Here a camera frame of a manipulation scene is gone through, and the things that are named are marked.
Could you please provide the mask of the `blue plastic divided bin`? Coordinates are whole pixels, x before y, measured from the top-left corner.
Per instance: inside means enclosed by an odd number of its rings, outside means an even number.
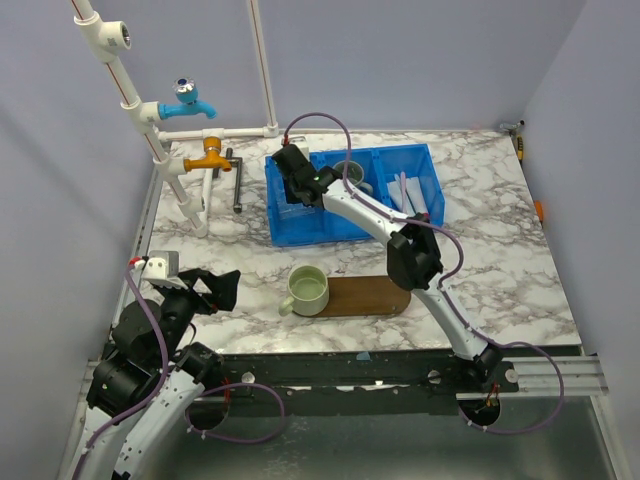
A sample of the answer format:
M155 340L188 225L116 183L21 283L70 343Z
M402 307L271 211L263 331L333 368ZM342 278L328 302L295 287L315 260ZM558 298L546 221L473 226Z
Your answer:
M395 145L354 149L350 161L365 170L365 181L373 186L371 195L387 207L395 208L387 184L396 181L402 171L406 179L418 177L433 224L444 224L445 198L426 144ZM276 195L284 192L283 179L271 157L265 158L267 218L272 244L277 247L305 246L321 243L366 240L370 236L346 219L317 209L311 216L280 221L276 218Z

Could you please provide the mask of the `light green ceramic mug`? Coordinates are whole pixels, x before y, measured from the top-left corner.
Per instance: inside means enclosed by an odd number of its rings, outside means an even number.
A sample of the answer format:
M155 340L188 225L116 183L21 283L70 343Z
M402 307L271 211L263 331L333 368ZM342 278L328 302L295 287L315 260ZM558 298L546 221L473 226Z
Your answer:
M293 269L287 280L285 299L278 307L284 317L295 313L304 317L320 314L329 302L328 278L319 268L311 265Z

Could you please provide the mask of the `oval wooden tray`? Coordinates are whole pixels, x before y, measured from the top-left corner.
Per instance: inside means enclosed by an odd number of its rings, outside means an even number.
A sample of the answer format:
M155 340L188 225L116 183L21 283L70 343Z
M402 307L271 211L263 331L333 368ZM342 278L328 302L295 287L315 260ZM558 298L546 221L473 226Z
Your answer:
M411 301L411 293L388 276L329 277L329 301L316 317L398 315Z

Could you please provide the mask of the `clear plastic square holder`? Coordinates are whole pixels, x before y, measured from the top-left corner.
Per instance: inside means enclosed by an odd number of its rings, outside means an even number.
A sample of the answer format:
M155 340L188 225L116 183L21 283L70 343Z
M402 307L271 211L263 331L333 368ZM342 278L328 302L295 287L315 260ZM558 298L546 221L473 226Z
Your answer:
M284 192L276 195L276 218L280 221L293 220L311 216L317 213L314 206L305 206L303 203L289 203Z

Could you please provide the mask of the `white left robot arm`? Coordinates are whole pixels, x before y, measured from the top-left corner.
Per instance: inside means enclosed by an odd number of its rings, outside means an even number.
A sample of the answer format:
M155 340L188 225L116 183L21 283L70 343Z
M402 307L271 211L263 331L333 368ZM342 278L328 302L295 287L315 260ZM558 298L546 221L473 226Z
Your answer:
M151 280L163 300L135 299L121 312L108 352L93 371L85 422L68 479L131 479L135 469L201 395L225 383L223 359L180 341L196 315L230 312L241 274L196 268Z

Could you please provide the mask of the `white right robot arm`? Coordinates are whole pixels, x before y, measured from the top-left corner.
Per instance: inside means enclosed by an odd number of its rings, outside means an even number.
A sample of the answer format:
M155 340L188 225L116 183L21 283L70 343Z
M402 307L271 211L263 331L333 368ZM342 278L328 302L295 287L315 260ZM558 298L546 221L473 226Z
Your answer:
M289 200L336 214L385 247L388 277L397 287L415 295L444 331L461 363L462 384L474 392L493 384L502 354L464 318L461 303L447 291L434 235L438 228L427 222L427 216L408 216L384 206L335 169L316 169L294 144L281 147L272 160Z

